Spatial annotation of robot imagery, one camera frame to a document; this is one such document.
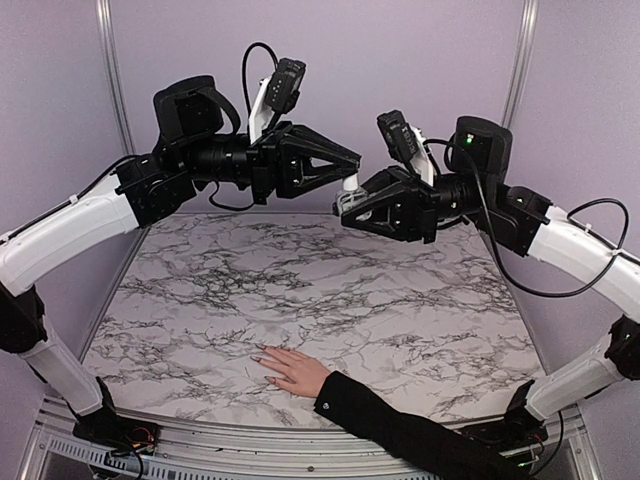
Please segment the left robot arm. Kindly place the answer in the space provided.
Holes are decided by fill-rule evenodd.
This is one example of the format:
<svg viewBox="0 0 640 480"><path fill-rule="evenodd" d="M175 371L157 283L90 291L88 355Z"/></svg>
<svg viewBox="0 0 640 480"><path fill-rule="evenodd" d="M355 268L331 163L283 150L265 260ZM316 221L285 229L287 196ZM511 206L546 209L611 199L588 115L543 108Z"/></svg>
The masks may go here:
<svg viewBox="0 0 640 480"><path fill-rule="evenodd" d="M132 425L111 395L45 323L36 283L58 266L112 238L174 214L208 184L249 190L255 204L293 199L329 183L357 183L360 157L323 135L285 119L299 95L297 81L265 79L246 133L235 107L209 75L157 92L154 149L128 155L89 187L1 239L1 348L25 360L66 401L94 441L127 442Z"/></svg>

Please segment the clear nail polish bottle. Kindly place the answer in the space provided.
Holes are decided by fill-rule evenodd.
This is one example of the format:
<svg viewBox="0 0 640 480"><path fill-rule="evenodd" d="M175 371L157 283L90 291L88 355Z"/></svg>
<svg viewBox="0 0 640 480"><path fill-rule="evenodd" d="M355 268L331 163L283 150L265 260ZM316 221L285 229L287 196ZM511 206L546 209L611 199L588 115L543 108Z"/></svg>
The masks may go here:
<svg viewBox="0 0 640 480"><path fill-rule="evenodd" d="M363 188L358 188L356 190L341 190L339 191L334 199L334 203L332 205L333 214L336 216L341 216L343 213L351 210L360 202L366 200L369 194Z"/></svg>

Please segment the black sleeved forearm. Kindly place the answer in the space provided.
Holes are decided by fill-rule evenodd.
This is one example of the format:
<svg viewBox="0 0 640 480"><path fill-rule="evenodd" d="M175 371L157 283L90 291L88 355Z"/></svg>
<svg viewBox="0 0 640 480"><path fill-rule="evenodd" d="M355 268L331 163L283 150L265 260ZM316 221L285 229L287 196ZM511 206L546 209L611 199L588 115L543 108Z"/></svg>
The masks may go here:
<svg viewBox="0 0 640 480"><path fill-rule="evenodd" d="M340 372L327 377L314 410L393 457L446 480L532 477L502 455L434 421L394 409L367 386Z"/></svg>

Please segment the person's bare hand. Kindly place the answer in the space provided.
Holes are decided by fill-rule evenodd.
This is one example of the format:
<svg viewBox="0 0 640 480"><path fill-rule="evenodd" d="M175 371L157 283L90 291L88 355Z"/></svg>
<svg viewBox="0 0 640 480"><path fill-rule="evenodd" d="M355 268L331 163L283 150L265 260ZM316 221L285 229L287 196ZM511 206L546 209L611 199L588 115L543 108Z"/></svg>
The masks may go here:
<svg viewBox="0 0 640 480"><path fill-rule="evenodd" d="M261 346L261 356L251 359L276 375L266 375L272 386L292 395L317 398L331 374L320 361L295 350Z"/></svg>

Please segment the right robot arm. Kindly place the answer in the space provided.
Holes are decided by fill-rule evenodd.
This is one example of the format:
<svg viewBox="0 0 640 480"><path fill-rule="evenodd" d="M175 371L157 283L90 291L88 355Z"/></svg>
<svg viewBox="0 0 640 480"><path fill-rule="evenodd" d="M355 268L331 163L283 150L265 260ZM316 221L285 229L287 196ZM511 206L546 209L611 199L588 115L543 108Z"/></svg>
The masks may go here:
<svg viewBox="0 0 640 480"><path fill-rule="evenodd" d="M462 116L444 144L446 173L430 140L399 111L381 114L378 128L395 165L365 182L344 181L333 211L350 228L398 241L435 240L439 228L468 219L492 249L532 257L578 279L620 310L609 332L555 372L521 385L504 415L469 425L462 434L495 451L546 435L544 422L578 400L639 376L639 261L576 220L573 212L522 186L508 186L512 134L478 117Z"/></svg>

